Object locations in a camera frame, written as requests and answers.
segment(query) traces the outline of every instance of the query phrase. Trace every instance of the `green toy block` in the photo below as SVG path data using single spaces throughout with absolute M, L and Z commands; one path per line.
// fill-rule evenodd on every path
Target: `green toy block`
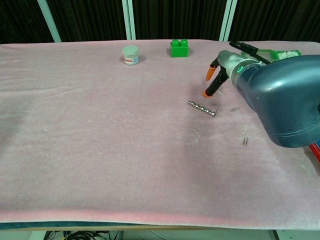
M 170 43 L 170 56 L 172 58 L 186 58 L 188 57 L 189 47 L 188 40 L 182 39 L 181 41 L 173 39 Z

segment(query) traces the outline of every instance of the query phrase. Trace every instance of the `pink towel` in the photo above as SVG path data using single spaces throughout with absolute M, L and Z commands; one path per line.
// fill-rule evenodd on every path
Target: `pink towel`
M 252 42 L 320 54 L 314 42 Z M 139 47 L 124 63 L 122 48 Z M 206 99 L 226 42 L 0 45 L 0 222 L 320 230 L 320 165 L 273 144 L 231 83 Z M 188 105 L 220 110 L 215 118 Z M 248 138 L 247 145 L 243 139 Z

